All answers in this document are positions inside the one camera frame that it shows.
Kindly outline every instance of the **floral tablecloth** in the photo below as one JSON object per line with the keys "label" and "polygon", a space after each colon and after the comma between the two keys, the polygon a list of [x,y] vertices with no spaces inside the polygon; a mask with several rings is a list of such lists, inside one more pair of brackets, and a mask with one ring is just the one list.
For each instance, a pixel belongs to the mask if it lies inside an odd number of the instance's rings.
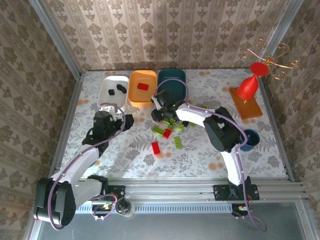
{"label": "floral tablecloth", "polygon": [[[79,149],[87,131],[93,126],[98,111],[100,86],[106,76],[126,75],[131,71],[93,71],[85,74],[82,91],[73,118],[62,165],[65,165]],[[257,91],[255,98],[263,116],[241,120],[230,96],[229,88],[238,87],[252,73],[248,69],[186,70],[189,102],[204,104],[209,109],[225,107],[234,120],[244,129],[253,129],[260,135],[260,143],[249,152],[241,152],[242,163],[251,177],[285,178],[286,173],[270,125],[268,114]],[[175,130],[169,139],[152,132],[153,126],[166,128],[151,118],[150,108],[129,105],[126,114],[133,114],[133,127],[112,140],[95,165],[84,174],[114,178],[151,177],[214,177],[226,178],[227,169],[221,154],[211,145],[204,128],[185,127]],[[174,137],[179,136],[182,149],[176,149]],[[151,142],[158,141],[161,155],[154,156]]]}

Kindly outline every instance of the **wooden board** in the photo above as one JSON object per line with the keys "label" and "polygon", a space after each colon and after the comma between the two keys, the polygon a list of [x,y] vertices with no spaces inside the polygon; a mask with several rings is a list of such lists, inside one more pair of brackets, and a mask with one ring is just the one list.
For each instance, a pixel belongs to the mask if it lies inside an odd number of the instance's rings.
{"label": "wooden board", "polygon": [[236,109],[242,120],[261,117],[263,115],[256,99],[253,97],[245,102],[237,93],[238,88],[229,88]]}

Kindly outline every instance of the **red lego brick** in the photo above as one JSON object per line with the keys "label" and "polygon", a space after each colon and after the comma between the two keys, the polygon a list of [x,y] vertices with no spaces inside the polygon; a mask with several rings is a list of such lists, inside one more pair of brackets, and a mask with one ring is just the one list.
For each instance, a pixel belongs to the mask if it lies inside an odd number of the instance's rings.
{"label": "red lego brick", "polygon": [[141,89],[141,90],[147,91],[148,88],[149,88],[149,85],[148,85],[148,84],[144,84],[144,83],[138,83],[137,88],[138,88],[138,89]]}
{"label": "red lego brick", "polygon": [[164,131],[164,134],[162,135],[162,137],[168,139],[168,138],[170,137],[171,133],[172,133],[172,130],[169,129],[169,128],[167,128],[167,129]]}
{"label": "red lego brick", "polygon": [[153,149],[153,153],[154,155],[159,155],[161,154],[160,148],[159,148],[159,144],[157,141],[154,141],[152,144],[152,149]]}

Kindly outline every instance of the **wall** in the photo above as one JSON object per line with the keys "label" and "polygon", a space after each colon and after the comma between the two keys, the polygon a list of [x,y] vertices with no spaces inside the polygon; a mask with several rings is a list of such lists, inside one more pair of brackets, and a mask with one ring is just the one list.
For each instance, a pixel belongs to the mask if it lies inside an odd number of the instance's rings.
{"label": "wall", "polygon": [[288,0],[44,0],[79,69],[249,67]]}
{"label": "wall", "polygon": [[0,1],[0,239],[21,239],[75,80],[26,0]]}
{"label": "wall", "polygon": [[268,79],[271,106],[295,177],[305,182],[320,226],[320,1],[305,0],[283,42],[292,50],[283,59],[300,61],[283,81]]}

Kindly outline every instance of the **blue cup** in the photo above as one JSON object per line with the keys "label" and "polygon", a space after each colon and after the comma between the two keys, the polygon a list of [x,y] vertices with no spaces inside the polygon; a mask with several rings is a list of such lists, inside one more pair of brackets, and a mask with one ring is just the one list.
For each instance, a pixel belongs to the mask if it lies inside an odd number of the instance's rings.
{"label": "blue cup", "polygon": [[[260,136],[255,130],[252,129],[246,129],[244,130],[244,133],[246,134],[248,141],[245,145],[240,147],[240,149],[244,152],[248,152],[260,142]],[[240,140],[243,143],[245,141],[244,136],[241,135]]]}

